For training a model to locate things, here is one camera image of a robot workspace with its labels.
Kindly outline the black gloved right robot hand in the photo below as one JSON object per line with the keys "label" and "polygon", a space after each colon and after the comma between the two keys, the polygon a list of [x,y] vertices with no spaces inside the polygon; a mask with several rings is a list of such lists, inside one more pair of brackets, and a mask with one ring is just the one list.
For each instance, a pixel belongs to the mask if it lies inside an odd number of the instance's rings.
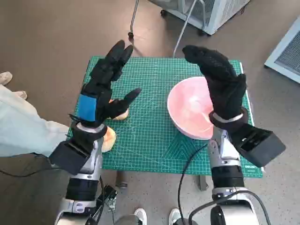
{"label": "black gloved right robot hand", "polygon": [[187,45],[182,52],[186,61],[196,64],[204,75],[214,113],[225,120],[240,115],[246,75],[236,74],[228,58],[217,50]]}

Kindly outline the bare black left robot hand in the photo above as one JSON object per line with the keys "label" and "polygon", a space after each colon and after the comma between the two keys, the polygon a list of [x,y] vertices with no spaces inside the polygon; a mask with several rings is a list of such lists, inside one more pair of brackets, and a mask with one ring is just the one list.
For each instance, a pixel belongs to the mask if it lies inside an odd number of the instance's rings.
{"label": "bare black left robot hand", "polygon": [[130,104],[138,97],[140,88],[130,91],[123,99],[112,100],[112,82],[122,75],[122,69],[133,53],[133,46],[118,41],[99,59],[90,73],[90,81],[82,86],[78,98],[78,113],[71,117],[88,128],[99,127],[106,119],[115,119],[126,113]]}

